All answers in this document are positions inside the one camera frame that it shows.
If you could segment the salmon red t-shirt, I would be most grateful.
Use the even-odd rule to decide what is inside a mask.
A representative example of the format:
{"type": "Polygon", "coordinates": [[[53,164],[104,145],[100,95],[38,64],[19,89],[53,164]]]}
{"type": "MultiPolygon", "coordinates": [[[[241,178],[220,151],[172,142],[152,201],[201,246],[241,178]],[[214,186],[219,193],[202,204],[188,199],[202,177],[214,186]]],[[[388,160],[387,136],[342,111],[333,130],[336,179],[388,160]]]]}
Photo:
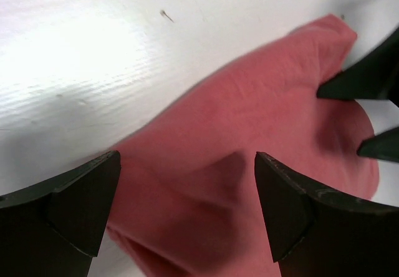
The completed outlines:
{"type": "Polygon", "coordinates": [[[254,178],[265,152],[369,199],[378,163],[354,101],[322,100],[357,38],[334,15],[217,70],[117,145],[122,170],[107,231],[147,276],[279,276],[254,178]]]}

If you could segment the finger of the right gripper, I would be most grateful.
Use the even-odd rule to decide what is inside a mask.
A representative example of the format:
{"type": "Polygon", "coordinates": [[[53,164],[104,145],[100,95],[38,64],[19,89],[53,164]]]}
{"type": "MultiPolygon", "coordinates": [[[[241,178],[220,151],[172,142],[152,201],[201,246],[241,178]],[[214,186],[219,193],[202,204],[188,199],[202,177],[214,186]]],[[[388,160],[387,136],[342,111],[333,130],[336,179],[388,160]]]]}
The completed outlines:
{"type": "Polygon", "coordinates": [[[320,85],[317,97],[389,100],[398,105],[398,30],[363,59],[320,85]]]}
{"type": "Polygon", "coordinates": [[[389,162],[398,162],[398,127],[364,140],[357,155],[389,162]]]}

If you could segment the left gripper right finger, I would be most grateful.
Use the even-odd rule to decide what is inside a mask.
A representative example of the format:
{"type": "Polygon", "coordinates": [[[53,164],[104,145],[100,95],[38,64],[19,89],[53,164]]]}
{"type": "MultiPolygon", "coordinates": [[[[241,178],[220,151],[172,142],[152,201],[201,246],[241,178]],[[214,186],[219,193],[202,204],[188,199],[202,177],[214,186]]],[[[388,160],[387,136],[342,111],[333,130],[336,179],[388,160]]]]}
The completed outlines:
{"type": "Polygon", "coordinates": [[[263,152],[254,171],[281,275],[398,275],[397,207],[338,191],[263,152]]]}

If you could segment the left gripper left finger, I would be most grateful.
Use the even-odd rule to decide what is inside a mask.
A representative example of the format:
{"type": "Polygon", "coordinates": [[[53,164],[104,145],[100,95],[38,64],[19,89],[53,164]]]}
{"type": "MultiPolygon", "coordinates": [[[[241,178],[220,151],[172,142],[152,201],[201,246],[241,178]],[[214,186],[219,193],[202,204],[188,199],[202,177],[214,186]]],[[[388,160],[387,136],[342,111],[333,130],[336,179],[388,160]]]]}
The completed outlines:
{"type": "Polygon", "coordinates": [[[121,171],[118,151],[1,196],[1,276],[87,276],[121,171]]]}

